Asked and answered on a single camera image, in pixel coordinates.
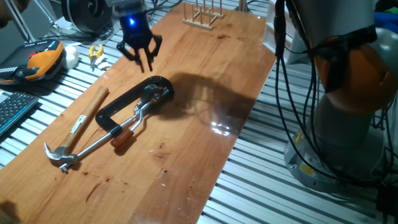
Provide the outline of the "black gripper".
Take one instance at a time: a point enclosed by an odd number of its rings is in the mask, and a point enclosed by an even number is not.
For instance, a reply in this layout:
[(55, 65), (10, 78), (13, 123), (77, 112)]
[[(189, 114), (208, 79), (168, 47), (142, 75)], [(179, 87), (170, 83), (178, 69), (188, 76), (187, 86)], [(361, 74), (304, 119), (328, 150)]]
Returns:
[[(117, 44), (117, 49), (130, 61), (140, 66), (144, 73), (144, 67), (138, 49), (144, 49), (147, 56), (149, 70), (152, 72), (152, 63), (158, 56), (162, 44), (161, 35), (152, 35), (149, 28), (145, 6), (126, 6), (119, 8), (119, 21), (123, 31), (123, 40)], [(151, 40), (154, 40), (153, 51), (149, 50)], [(134, 54), (126, 49), (126, 44), (133, 48)]]

